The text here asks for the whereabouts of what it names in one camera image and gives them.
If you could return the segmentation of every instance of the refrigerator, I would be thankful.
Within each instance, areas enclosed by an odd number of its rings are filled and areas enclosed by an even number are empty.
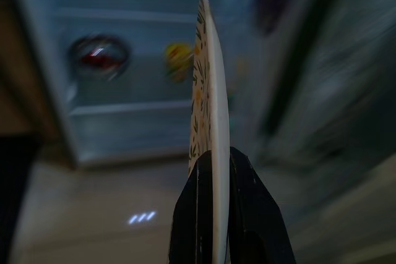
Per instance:
[[[199,0],[13,1],[78,167],[188,153],[192,70],[173,82],[164,52],[172,43],[194,44]],[[231,82],[239,43],[233,24],[247,1],[209,1]],[[129,51],[114,80],[81,75],[71,62],[73,43],[94,35],[115,36]]]

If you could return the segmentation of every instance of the open refrigerator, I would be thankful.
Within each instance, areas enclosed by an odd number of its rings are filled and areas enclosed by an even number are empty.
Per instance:
[[[230,144],[249,155],[266,184],[282,184],[274,192],[287,192],[290,203],[280,207],[296,256],[331,263],[329,249],[337,258],[373,238],[387,241],[395,224],[376,222],[394,201],[376,201],[395,188],[394,159],[380,165],[394,153],[396,135],[395,0],[329,4],[276,129],[268,117],[295,65],[288,57],[297,41],[306,41],[302,28],[320,0],[289,0],[268,36],[252,24],[253,0],[209,1],[233,95]],[[182,83],[170,81],[163,53],[170,43],[193,44],[198,0],[15,3],[79,167],[188,154],[192,73]],[[67,56],[76,39],[97,33],[119,36],[133,50],[125,72],[109,82],[79,76]],[[382,211],[356,213],[360,221],[351,217],[348,228],[338,228],[346,213],[368,205]],[[318,246],[320,236],[325,246]]]
[[[172,82],[164,51],[172,43],[194,44],[198,1],[14,0],[78,166],[188,152],[192,71]],[[210,0],[228,80],[243,1]],[[116,36],[130,50],[126,70],[114,80],[86,78],[70,63],[71,45],[95,34]]]

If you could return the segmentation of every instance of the tiled floor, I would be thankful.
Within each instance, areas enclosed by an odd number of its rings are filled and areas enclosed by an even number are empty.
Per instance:
[[[259,175],[287,216],[298,184]],[[10,263],[166,263],[173,208],[186,180],[187,160],[90,171],[39,161]]]

